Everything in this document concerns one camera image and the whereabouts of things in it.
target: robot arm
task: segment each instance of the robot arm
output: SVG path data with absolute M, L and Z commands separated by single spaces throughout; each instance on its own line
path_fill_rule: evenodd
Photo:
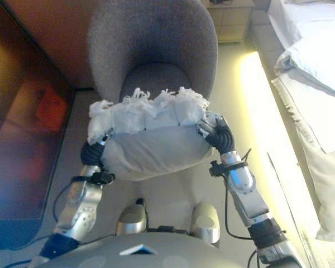
M 93 228 L 97 206 L 102 198 L 102 188 L 114 180 L 101 168 L 101 155 L 110 139 L 112 129 L 103 139 L 94 144 L 84 144 L 81 151 L 83 168 L 79 176 L 73 177 L 67 195 L 66 205 L 61 212 L 52 235 L 40 254 L 35 256 L 28 268 L 37 267 L 58 256 L 76 249 L 85 235 Z
M 272 267 L 301 267 L 295 248 L 284 236 L 258 192 L 248 163 L 242 161 L 235 150 L 233 136 L 226 121 L 217 116 L 216 123 L 216 127 L 206 121 L 198 124 L 198 132 L 221 155 L 222 164 L 212 162 L 210 173 L 211 176 L 224 177 L 226 190 L 233 196 L 238 214 L 257 247 L 258 257 L 264 264 Z

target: white cloth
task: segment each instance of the white cloth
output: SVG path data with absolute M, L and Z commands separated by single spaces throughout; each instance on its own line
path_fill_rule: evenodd
M 335 241 L 335 97 L 295 69 L 272 82 L 292 114 L 321 203 L 317 239 Z
M 90 106 L 88 142 L 114 129 L 101 161 L 117 179 L 143 180 L 185 169 L 212 154 L 196 128 L 200 119 L 213 123 L 208 105 L 202 95 L 183 87 L 176 95 L 163 90 L 154 100 L 137 88 L 122 103 L 103 100 Z
M 308 36 L 335 27 L 335 4 L 288 4 L 271 0 L 268 16 L 284 49 Z
M 310 80 L 335 92 L 335 28 L 306 37 L 283 52 L 275 65 L 276 74 L 297 68 Z
M 335 97 L 296 69 L 289 70 L 272 83 L 305 139 L 310 144 L 317 142 L 327 154 L 335 151 Z

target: gray armchair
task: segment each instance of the gray armchair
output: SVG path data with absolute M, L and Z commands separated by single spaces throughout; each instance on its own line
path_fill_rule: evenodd
M 193 88 L 208 98 L 217 38 L 200 0 L 105 0 L 89 30 L 89 61 L 99 95 L 117 103 L 135 88 L 151 98 Z

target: wooden nightstand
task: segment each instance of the wooden nightstand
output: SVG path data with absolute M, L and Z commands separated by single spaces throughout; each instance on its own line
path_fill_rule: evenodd
M 212 17 L 218 42 L 243 41 L 255 6 L 253 0 L 224 1 L 222 4 L 201 1 Z

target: television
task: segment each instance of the television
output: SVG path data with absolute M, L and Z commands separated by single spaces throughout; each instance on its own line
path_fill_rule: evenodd
M 0 249 L 41 226 L 74 94 L 0 3 Z

